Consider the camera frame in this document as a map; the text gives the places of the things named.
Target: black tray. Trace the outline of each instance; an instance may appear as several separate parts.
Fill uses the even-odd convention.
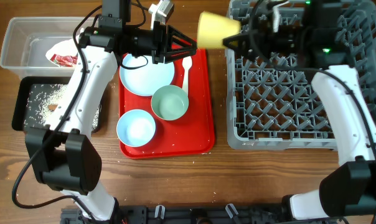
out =
[[[60,85],[68,84],[70,77],[25,77],[19,85],[12,128],[15,131],[25,131],[28,127],[42,128],[42,116],[38,112],[40,103],[51,93],[60,89]],[[100,129],[103,99],[98,105],[98,122],[92,133]]]

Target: green bowl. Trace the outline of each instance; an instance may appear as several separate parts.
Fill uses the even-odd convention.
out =
[[[187,93],[175,85],[167,85],[158,89],[152,96],[151,106],[159,118],[166,121],[179,119],[188,110]]]

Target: yellow object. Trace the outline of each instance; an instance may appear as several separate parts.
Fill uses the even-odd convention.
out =
[[[224,49],[223,39],[240,32],[240,22],[210,12],[202,12],[198,24],[198,48]]]

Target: red tray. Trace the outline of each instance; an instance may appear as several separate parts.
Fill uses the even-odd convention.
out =
[[[184,78],[182,60],[174,62],[172,85],[181,87]],[[130,159],[199,154],[211,150],[215,142],[212,100],[209,90],[205,50],[197,50],[189,70],[189,107],[175,121],[158,118],[151,109],[151,97],[137,96],[128,91],[119,79],[119,112],[141,109],[149,112],[156,122],[152,140],[141,147],[129,147],[120,142],[121,152]]]

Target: red and white package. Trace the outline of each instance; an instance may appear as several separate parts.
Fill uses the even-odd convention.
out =
[[[77,64],[77,49],[73,39],[65,40],[55,44],[45,57],[59,67],[74,67]]]

